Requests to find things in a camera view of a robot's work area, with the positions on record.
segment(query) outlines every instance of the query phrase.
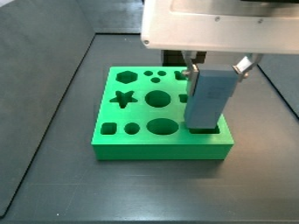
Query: green shape sorter block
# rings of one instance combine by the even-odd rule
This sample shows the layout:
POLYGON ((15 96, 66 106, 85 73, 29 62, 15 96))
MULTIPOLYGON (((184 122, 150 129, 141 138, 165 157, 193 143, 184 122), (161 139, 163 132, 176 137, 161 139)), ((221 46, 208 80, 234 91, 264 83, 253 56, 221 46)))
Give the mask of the green shape sorter block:
POLYGON ((93 146, 98 159, 225 159, 234 145, 225 117, 189 130, 185 67, 111 67, 93 146))

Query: gray rectangular prism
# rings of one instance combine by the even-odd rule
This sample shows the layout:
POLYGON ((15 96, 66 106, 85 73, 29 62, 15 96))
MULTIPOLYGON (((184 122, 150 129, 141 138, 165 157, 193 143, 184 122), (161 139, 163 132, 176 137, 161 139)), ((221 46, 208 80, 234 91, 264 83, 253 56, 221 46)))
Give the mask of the gray rectangular prism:
POLYGON ((185 121, 190 129, 216 129, 240 76, 233 66, 201 65, 194 95, 190 95, 185 121))

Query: circular hole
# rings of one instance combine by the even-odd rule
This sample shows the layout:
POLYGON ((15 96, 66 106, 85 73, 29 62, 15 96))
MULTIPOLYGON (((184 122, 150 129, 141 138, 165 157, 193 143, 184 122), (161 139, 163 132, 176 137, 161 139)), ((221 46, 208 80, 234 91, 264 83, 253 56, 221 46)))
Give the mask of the circular hole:
POLYGON ((166 136, 178 131, 180 124, 172 119, 158 118, 154 119, 146 127, 154 134, 166 136))
POLYGON ((131 122, 130 124, 126 125, 126 133, 129 135, 135 135, 139 130, 141 130, 141 127, 135 122, 131 122))
POLYGON ((151 82, 158 83, 158 82, 161 82, 161 79, 159 78, 153 78, 151 82))
POLYGON ((154 74, 154 72, 151 72, 151 71, 145 72, 145 75, 147 75, 147 76, 151 76, 153 74, 154 74))
POLYGON ((158 74, 159 74, 161 76, 166 76, 166 71, 159 71, 158 74))
POLYGON ((165 91, 155 90, 146 95, 145 100, 150 106, 162 108, 172 103, 173 99, 165 91))

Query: floor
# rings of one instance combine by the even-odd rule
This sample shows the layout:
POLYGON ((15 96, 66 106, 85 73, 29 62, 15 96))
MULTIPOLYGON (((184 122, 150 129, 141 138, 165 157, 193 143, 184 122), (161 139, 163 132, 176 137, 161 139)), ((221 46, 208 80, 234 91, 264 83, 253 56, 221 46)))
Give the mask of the floor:
POLYGON ((225 111, 225 161, 97 160, 109 69, 161 62, 138 35, 97 36, 3 222, 299 221, 298 119, 258 69, 225 111))

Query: hole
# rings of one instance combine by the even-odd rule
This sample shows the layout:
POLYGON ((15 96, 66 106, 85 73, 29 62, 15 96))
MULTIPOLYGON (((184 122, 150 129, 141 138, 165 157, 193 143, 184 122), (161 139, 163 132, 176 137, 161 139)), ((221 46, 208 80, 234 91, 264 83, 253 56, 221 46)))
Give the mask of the hole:
POLYGON ((158 83, 158 82, 161 82, 161 79, 159 78, 153 78, 151 82, 158 83))
POLYGON ((138 133, 138 131, 141 130, 139 125, 135 122, 131 122, 127 126, 126 126, 126 133, 129 135, 135 135, 138 133))
POLYGON ((146 95, 145 100, 150 106, 162 108, 172 103, 172 96, 165 91, 155 90, 146 95))
POLYGON ((138 99, 133 97, 134 93, 135 91, 130 91, 127 93, 117 91, 117 98, 111 99, 110 102, 118 102, 119 107, 125 109, 130 102, 138 102, 138 99))
POLYGON ((221 128, 217 126, 216 129, 190 129, 193 134, 220 134, 221 128))
POLYGON ((101 128, 102 135, 115 135, 118 132, 118 124, 115 122, 105 122, 101 128))
POLYGON ((146 75, 146 76, 151 76, 153 74, 154 74, 154 72, 151 72, 151 71, 146 71, 146 72, 145 72, 145 75, 146 75))
POLYGON ((184 76, 184 73, 182 72, 176 71, 174 74, 176 74, 176 79, 178 81, 186 81, 188 80, 188 78, 186 78, 186 76, 184 76))
POLYGON ((130 71, 119 73, 117 75, 117 80, 119 82, 123 82, 125 84, 131 83, 131 82, 137 81, 137 73, 130 72, 130 71))
POLYGON ((158 118, 154 119, 146 127, 154 134, 166 136, 178 131, 180 124, 172 119, 158 118))
POLYGON ((188 94, 180 94, 181 102, 186 103, 189 101, 189 95, 188 94))
POLYGON ((158 74, 159 74, 161 76, 166 76, 166 71, 159 71, 158 74))

